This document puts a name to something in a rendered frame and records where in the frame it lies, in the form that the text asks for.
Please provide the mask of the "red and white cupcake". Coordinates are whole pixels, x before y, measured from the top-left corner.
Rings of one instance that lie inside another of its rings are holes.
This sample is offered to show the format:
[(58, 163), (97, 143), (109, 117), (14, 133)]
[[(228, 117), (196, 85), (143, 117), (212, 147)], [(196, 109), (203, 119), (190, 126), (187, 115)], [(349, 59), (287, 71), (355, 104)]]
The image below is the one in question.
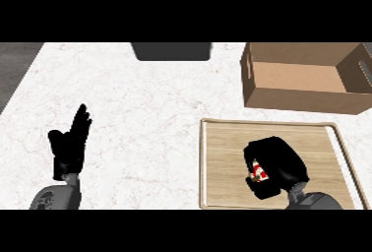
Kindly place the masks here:
[(249, 172), (249, 178), (252, 182), (262, 182), (268, 179), (267, 173), (262, 170), (256, 160), (252, 161), (252, 171)]

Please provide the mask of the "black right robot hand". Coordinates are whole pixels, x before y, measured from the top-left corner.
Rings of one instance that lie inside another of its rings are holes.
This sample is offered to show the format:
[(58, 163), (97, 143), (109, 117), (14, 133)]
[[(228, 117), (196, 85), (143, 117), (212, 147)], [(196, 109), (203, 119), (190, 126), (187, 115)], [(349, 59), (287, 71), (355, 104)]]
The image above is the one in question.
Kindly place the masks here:
[(247, 172), (252, 171), (252, 161), (256, 160), (268, 176), (262, 182), (252, 182), (249, 175), (244, 178), (249, 190), (259, 200), (277, 196), (280, 190), (289, 192), (296, 183), (309, 181), (305, 164), (278, 137), (249, 142), (243, 148), (243, 160)]

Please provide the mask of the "brown cardboard box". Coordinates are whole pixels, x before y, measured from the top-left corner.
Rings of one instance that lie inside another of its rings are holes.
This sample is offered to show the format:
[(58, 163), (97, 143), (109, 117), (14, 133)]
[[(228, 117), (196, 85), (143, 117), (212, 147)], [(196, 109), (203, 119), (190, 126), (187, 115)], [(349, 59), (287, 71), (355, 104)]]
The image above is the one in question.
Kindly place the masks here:
[(360, 42), (250, 42), (240, 80), (250, 108), (337, 114), (372, 108), (372, 54)]

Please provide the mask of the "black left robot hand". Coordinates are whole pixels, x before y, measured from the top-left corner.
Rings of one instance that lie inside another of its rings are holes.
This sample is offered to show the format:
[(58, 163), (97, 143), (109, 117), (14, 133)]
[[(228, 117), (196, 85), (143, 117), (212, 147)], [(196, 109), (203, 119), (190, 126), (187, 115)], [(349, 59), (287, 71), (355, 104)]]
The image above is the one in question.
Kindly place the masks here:
[(52, 179), (61, 181), (67, 173), (78, 174), (82, 169), (85, 141), (88, 137), (91, 119), (86, 106), (79, 104), (69, 130), (47, 132), (50, 150), (52, 154)]

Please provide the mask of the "dark grey appliance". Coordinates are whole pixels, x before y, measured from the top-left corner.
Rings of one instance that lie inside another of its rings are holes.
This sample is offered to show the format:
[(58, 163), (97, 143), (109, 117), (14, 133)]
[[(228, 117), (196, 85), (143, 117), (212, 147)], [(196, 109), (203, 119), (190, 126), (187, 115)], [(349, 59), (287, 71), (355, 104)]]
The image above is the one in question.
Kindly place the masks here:
[(209, 42), (132, 42), (138, 61), (207, 61)]

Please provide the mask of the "wooden tray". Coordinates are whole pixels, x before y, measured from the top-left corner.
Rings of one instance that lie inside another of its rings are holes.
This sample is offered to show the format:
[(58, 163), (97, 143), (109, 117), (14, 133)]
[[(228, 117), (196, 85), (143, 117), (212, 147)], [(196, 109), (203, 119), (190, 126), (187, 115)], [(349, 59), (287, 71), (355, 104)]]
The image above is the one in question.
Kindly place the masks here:
[(259, 200), (246, 184), (241, 150), (253, 140), (277, 136), (299, 155), (309, 176), (308, 192), (329, 194), (346, 210), (372, 210), (336, 126), (326, 123), (205, 119), (200, 122), (200, 194), (203, 209), (280, 210), (287, 195)]

